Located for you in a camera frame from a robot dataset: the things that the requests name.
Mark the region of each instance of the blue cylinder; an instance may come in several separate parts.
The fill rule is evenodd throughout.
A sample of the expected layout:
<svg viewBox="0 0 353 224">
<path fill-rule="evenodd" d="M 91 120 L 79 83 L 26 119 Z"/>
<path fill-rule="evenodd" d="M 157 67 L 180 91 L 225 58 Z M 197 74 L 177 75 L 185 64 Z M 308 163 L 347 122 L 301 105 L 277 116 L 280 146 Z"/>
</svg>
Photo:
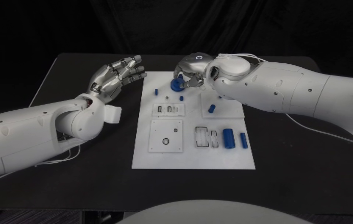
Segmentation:
<svg viewBox="0 0 353 224">
<path fill-rule="evenodd" d="M 246 136 L 245 133 L 241 133 L 241 144 L 244 148 L 248 148 Z"/>
<path fill-rule="evenodd" d="M 225 139 L 225 148 L 226 149 L 235 148 L 233 130 L 232 129 L 223 130 L 223 139 Z"/>
<path fill-rule="evenodd" d="M 172 82 L 170 82 L 172 90 L 176 91 L 176 92 L 185 90 L 185 88 L 180 88 L 180 84 L 183 84 L 185 82 L 186 81 L 182 78 L 173 79 Z"/>
<path fill-rule="evenodd" d="M 209 109 L 208 109 L 208 112 L 209 112 L 209 113 L 213 113 L 215 108 L 216 108 L 216 106 L 212 104 L 212 106 L 210 106 Z"/>
</svg>

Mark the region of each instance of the robotic hand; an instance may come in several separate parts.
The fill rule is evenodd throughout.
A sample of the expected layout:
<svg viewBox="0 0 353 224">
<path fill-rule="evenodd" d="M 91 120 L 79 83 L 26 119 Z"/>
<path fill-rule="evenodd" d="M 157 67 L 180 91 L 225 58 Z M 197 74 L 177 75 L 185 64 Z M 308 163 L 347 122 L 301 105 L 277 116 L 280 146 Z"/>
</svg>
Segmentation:
<svg viewBox="0 0 353 224">
<path fill-rule="evenodd" d="M 203 79 L 225 99 L 275 113 L 319 118 L 353 134 L 353 78 L 313 72 L 295 65 L 275 62 L 251 64 L 241 56 L 205 53 L 186 56 L 174 69 L 190 80 L 180 88 L 199 87 Z"/>
<path fill-rule="evenodd" d="M 104 65 L 75 99 L 0 114 L 0 175 L 36 165 L 94 139 L 104 122 L 118 123 L 121 108 L 107 105 L 121 87 L 147 74 L 141 56 Z M 56 131 L 63 133 L 58 138 Z"/>
</svg>

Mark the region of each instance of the cable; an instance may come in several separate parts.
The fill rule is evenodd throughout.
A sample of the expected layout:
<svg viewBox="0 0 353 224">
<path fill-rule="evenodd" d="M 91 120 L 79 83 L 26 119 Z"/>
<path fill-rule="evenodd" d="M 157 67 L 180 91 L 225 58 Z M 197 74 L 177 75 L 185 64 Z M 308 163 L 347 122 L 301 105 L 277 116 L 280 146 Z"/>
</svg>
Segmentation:
<svg viewBox="0 0 353 224">
<path fill-rule="evenodd" d="M 334 137 L 337 137 L 337 138 L 340 138 L 342 140 L 346 140 L 346 141 L 349 141 L 349 142 L 353 142 L 353 140 L 350 140 L 350 139 L 347 139 L 347 138 L 344 138 L 344 137 L 342 137 L 342 136 L 336 136 L 336 135 L 333 135 L 333 134 L 330 134 L 330 133 L 327 133 L 327 132 L 323 132 L 323 131 L 319 131 L 319 130 L 314 130 L 314 129 L 308 128 L 307 126 L 304 126 L 303 124 L 300 124 L 288 114 L 285 114 L 285 115 L 287 115 L 288 118 L 290 118 L 290 119 L 291 119 L 291 120 L 293 120 L 301 127 L 304 127 L 306 129 L 308 129 L 308 130 L 311 130 L 311 131 L 316 131 L 316 132 L 319 132 L 319 133 L 323 133 L 323 134 L 326 134 L 326 135 L 329 135 L 329 136 L 334 136 Z"/>
<path fill-rule="evenodd" d="M 12 174 L 12 173 L 13 173 L 13 172 L 3 174 L 3 175 L 0 176 L 0 178 L 6 177 L 6 176 L 7 176 L 9 174 Z"/>
<path fill-rule="evenodd" d="M 251 57 L 251 58 L 258 59 L 258 62 L 259 62 L 259 63 L 261 63 L 261 61 L 262 61 L 262 62 L 267 62 L 267 60 L 265 60 L 265 59 L 262 59 L 262 58 L 257 57 L 254 54 L 241 53 L 241 54 L 232 54 L 232 56 L 238 56 L 238 57 Z"/>
<path fill-rule="evenodd" d="M 35 167 L 36 167 L 38 165 L 43 165 L 43 164 L 58 164 L 58 163 L 61 163 L 61 162 L 63 162 L 63 161 L 68 161 L 68 160 L 74 159 L 74 158 L 79 155 L 79 152 L 81 152 L 81 145 L 78 145 L 78 147 L 79 147 L 79 151 L 78 151 L 76 155 L 75 155 L 72 158 L 71 158 L 72 153 L 71 153 L 71 150 L 69 150 L 69 156 L 68 156 L 65 159 L 45 161 L 45 162 L 36 164 Z"/>
</svg>

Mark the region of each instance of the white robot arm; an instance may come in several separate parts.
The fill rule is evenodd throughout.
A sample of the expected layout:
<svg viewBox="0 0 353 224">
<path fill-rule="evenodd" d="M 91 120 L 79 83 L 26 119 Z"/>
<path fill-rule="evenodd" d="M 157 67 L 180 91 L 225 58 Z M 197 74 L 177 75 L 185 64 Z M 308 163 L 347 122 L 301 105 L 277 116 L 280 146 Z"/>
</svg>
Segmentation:
<svg viewBox="0 0 353 224">
<path fill-rule="evenodd" d="M 241 56 L 219 54 L 215 59 L 205 53 L 186 56 L 174 70 L 174 78 L 180 71 L 190 77 L 180 87 L 199 87 L 205 78 L 225 99 L 268 112 L 319 118 L 353 134 L 353 78 L 285 63 L 264 61 L 254 65 Z"/>
<path fill-rule="evenodd" d="M 102 124 L 118 123 L 121 108 L 107 105 L 123 85 L 143 79 L 141 56 L 101 67 L 87 93 L 74 100 L 0 114 L 0 175 L 36 165 L 94 139 Z M 63 133 L 58 138 L 56 131 Z"/>
</svg>

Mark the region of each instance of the black table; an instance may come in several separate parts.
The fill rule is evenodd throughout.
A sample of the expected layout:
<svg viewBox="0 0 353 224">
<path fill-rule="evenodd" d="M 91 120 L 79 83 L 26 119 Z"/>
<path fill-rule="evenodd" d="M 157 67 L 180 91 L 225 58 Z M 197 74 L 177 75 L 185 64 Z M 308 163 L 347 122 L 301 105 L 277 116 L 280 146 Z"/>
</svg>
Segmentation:
<svg viewBox="0 0 353 224">
<path fill-rule="evenodd" d="M 87 91 L 97 69 L 128 55 L 62 54 L 32 105 Z M 183 56 L 143 56 L 148 71 L 173 71 Z M 308 57 L 264 57 L 319 71 Z M 244 107 L 257 170 L 131 169 L 143 80 L 111 102 L 118 125 L 105 124 L 71 161 L 30 167 L 0 179 L 0 209 L 140 211 L 163 203 L 229 200 L 290 213 L 353 214 L 353 145 L 294 124 L 282 114 Z M 324 121 L 294 116 L 307 126 L 347 138 Z"/>
</svg>

